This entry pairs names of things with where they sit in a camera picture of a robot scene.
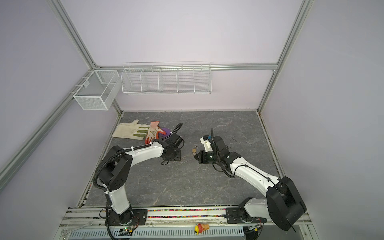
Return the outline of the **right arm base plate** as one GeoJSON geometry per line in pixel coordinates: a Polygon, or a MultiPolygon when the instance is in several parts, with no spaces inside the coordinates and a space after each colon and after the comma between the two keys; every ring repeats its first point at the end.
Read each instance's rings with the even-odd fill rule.
{"type": "Polygon", "coordinates": [[[227,219],[228,224],[264,224],[267,222],[266,218],[251,217],[245,209],[239,207],[226,208],[224,217],[227,219]]]}

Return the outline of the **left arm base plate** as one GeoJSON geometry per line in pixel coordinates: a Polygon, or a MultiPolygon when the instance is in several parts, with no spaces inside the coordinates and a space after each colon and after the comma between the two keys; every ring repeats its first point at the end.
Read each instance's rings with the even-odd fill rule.
{"type": "Polygon", "coordinates": [[[147,214],[147,209],[127,209],[120,215],[109,209],[106,221],[109,226],[143,226],[146,224],[147,214]]]}

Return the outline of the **brass padlock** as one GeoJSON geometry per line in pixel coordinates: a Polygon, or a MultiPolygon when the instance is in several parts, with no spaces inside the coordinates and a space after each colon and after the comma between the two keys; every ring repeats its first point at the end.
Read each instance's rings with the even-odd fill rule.
{"type": "Polygon", "coordinates": [[[193,155],[196,155],[196,154],[197,154],[197,149],[198,149],[197,146],[195,146],[195,147],[192,149],[192,151],[193,151],[193,155]]]}

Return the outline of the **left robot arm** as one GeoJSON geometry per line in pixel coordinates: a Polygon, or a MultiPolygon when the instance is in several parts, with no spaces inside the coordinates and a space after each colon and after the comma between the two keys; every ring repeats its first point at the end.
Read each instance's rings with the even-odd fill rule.
{"type": "Polygon", "coordinates": [[[155,158],[161,158],[163,166],[181,160],[185,141],[178,135],[178,131],[182,126],[179,123],[164,139],[126,149],[114,146],[107,152],[92,179],[93,186],[102,190],[107,200],[106,224],[112,217],[116,218],[116,225],[130,225],[133,221],[134,213],[125,187],[131,167],[155,158]]]}

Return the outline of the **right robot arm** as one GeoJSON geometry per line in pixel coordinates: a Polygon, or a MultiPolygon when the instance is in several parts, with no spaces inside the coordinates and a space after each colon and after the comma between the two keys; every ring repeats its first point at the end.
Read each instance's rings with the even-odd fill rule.
{"type": "Polygon", "coordinates": [[[231,152],[220,136],[204,135],[200,141],[204,149],[195,155],[199,164],[218,165],[229,178],[245,180],[264,196],[263,200],[248,197],[227,211],[229,221],[262,224],[270,220],[288,231],[306,212],[304,200],[290,178],[279,178],[253,166],[240,154],[231,152]]]}

